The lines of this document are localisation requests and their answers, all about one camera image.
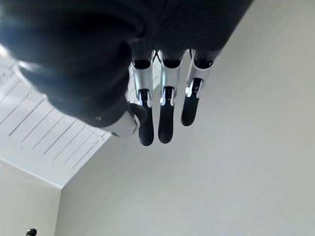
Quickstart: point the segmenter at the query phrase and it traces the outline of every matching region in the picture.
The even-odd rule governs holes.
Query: black fingertip
[[[182,124],[184,126],[190,126],[195,120],[199,98],[196,94],[192,94],[191,97],[185,97],[184,107],[182,112]]]
[[[139,128],[139,139],[142,145],[149,146],[154,139],[152,108],[148,107],[147,102],[144,102],[142,106],[146,109],[148,117]]]
[[[174,107],[170,101],[166,101],[165,105],[161,106],[158,125],[158,139],[164,144],[169,143],[173,137],[173,116]]]

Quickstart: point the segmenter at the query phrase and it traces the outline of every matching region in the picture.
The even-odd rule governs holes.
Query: ceiling
[[[155,60],[154,88],[159,67]],[[59,112],[14,68],[13,59],[0,57],[0,159],[63,187],[111,134]],[[135,102],[131,69],[129,74],[128,98]]]

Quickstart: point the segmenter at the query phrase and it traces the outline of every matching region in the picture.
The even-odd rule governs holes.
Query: white wall
[[[63,189],[56,236],[315,235],[314,22],[313,0],[257,0],[195,124],[180,94],[170,144],[111,138]]]
[[[54,236],[61,189],[0,162],[1,235]]]

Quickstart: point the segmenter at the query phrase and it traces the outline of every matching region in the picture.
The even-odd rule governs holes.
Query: prosthetic hand
[[[139,130],[148,146],[152,51],[162,49],[158,138],[168,143],[184,50],[194,50],[182,113],[188,126],[214,59],[251,2],[2,0],[0,52],[15,58],[19,75],[61,112],[121,138]],[[125,97],[130,62],[139,105]]]
[[[175,97],[180,79],[180,69],[184,51],[161,51],[161,84],[160,84],[160,117],[158,125],[158,138],[166,144],[173,137],[173,117]],[[217,53],[193,51],[186,87],[186,97],[182,112],[182,124],[189,126],[193,123],[201,90],[209,77],[214,57]],[[154,139],[152,119],[153,77],[152,64],[154,52],[147,57],[136,58],[132,61],[136,96],[139,105],[147,113],[147,119],[139,127],[140,142],[149,146]]]

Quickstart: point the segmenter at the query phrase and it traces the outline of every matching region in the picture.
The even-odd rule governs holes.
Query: black object
[[[161,105],[159,124],[158,124],[158,138],[166,144],[172,140],[173,137],[173,117],[174,104],[172,102],[173,87],[165,87],[165,103]]]
[[[143,124],[141,124],[139,128],[139,139],[144,146],[151,145],[154,139],[152,108],[149,107],[148,105],[148,101],[150,100],[148,94],[149,94],[148,89],[141,89],[139,91],[140,105],[144,109],[146,109],[148,115],[146,121]]]
[[[201,79],[195,78],[192,84],[192,93],[190,97],[185,97],[184,107],[182,112],[182,124],[184,126],[190,126],[196,117],[197,106],[199,98],[197,98],[197,93],[201,85]]]
[[[0,1],[0,44],[53,106],[105,127],[128,109],[132,54],[220,51],[252,0],[20,2]]]
[[[36,236],[36,234],[37,234],[37,229],[29,229],[26,232],[26,236]]]

